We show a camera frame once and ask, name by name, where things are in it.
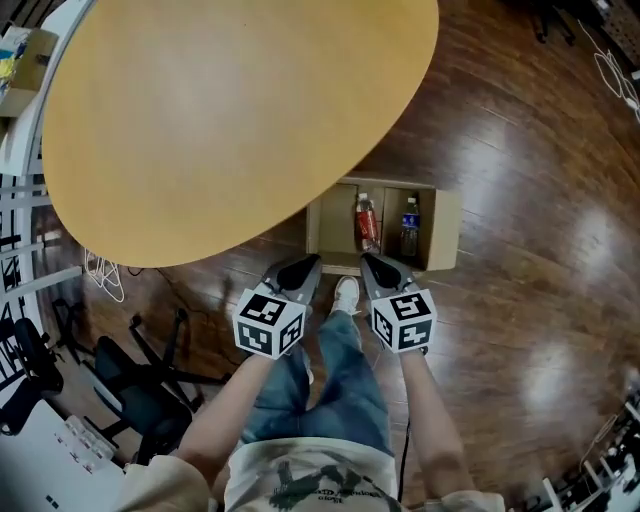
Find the denim jeans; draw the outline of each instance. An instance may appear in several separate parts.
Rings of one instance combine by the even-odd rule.
[[[360,349],[360,334],[351,316],[343,311],[331,313],[318,330],[318,342],[327,382],[317,405],[307,410],[306,355],[296,345],[271,370],[249,416],[243,443],[330,437],[393,455],[387,406]]]

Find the bottle label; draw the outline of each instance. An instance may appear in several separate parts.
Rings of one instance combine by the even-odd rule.
[[[365,240],[378,241],[378,226],[376,218],[372,211],[358,212],[358,224],[360,225],[360,234]]]
[[[402,216],[402,227],[418,229],[420,227],[420,215],[405,213]]]

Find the table top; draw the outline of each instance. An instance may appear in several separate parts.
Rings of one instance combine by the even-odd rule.
[[[47,100],[56,212],[122,265],[238,245],[378,143],[437,32],[436,0],[98,0]]]

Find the plastic bottle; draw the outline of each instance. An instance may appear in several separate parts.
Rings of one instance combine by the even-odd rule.
[[[407,209],[402,215],[402,234],[400,235],[400,253],[413,257],[418,254],[418,230],[420,229],[420,210],[415,197],[407,199]]]
[[[358,194],[356,219],[362,238],[362,250],[365,252],[380,252],[380,239],[378,238],[378,225],[376,224],[373,202],[365,192]]]

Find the shoe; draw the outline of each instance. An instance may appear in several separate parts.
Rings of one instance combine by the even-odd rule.
[[[344,311],[347,315],[353,316],[359,311],[356,310],[360,299],[360,287],[355,277],[345,276],[338,281],[333,299],[331,312]]]

